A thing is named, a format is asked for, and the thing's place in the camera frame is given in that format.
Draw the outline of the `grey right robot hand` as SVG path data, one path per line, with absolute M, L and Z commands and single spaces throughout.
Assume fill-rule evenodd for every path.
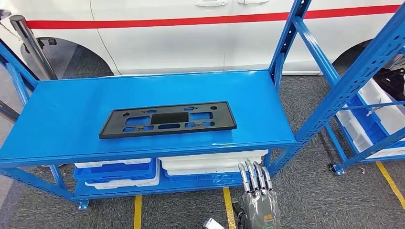
M 267 167 L 245 158 L 238 168 L 242 177 L 243 202 L 232 201 L 237 216 L 238 229 L 279 229 L 281 228 L 280 209 L 277 193 L 273 189 Z

